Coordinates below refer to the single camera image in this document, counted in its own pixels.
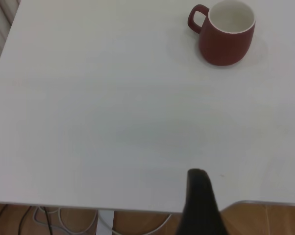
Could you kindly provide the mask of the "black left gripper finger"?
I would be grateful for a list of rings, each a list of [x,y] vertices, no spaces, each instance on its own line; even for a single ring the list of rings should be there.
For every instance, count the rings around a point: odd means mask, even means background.
[[[210,178],[202,169],[188,170],[186,202],[176,234],[228,234],[217,206]]]

